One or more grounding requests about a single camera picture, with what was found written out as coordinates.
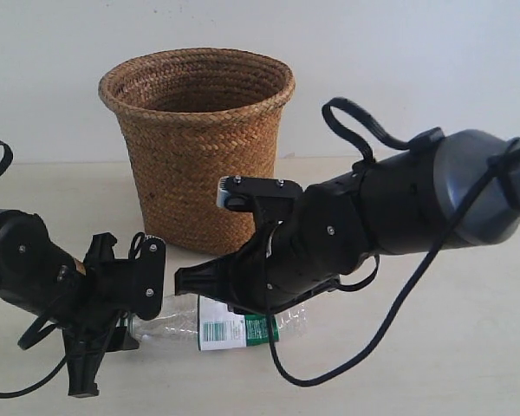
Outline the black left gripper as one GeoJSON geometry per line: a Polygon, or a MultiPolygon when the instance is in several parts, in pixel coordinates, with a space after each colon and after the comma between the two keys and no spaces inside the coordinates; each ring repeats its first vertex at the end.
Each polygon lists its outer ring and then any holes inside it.
{"type": "Polygon", "coordinates": [[[59,305],[54,323],[62,329],[68,356],[68,396],[96,397],[95,382],[101,348],[113,331],[107,352],[133,351],[140,347],[133,336],[133,259],[117,258],[117,238],[110,232],[94,234],[87,254],[78,260],[54,247],[55,298],[59,305]]]}

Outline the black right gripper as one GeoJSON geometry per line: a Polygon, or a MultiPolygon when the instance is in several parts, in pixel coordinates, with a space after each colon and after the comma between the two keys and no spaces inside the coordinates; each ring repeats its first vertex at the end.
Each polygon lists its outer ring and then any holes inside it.
{"type": "Polygon", "coordinates": [[[360,178],[337,177],[309,186],[279,225],[257,231],[240,254],[177,269],[174,295],[199,295],[262,314],[288,309],[338,289],[354,292],[376,277],[343,284],[374,246],[361,215],[360,178]]]}

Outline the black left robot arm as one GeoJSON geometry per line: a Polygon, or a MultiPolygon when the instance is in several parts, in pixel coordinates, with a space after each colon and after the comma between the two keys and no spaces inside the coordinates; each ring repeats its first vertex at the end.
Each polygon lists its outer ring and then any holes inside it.
{"type": "Polygon", "coordinates": [[[42,218],[0,210],[0,299],[35,320],[17,345],[28,350],[60,330],[68,394],[96,397],[95,377],[116,326],[130,310],[127,288],[135,257],[117,258],[109,232],[93,236],[83,260],[56,245],[42,218]]]}

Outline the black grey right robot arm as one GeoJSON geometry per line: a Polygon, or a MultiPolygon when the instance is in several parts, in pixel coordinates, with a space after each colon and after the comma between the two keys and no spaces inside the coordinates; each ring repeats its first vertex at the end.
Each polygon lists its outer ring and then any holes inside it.
{"type": "Polygon", "coordinates": [[[324,182],[225,176],[220,208],[249,213],[237,251],[181,268],[178,296],[235,313],[280,313],[323,292],[370,257],[500,244],[520,224],[520,138],[464,130],[324,182]]]}

